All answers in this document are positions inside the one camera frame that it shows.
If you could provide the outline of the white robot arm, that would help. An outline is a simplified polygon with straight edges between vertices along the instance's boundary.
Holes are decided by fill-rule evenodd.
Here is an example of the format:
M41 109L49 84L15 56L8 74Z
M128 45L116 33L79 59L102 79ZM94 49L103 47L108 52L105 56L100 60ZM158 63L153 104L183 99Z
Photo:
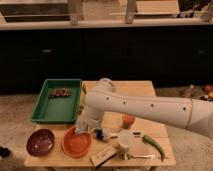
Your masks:
M108 78L100 79L86 94L77 119L77 133L102 126L105 112L117 112L198 133L213 139L213 102L174 97L122 95Z

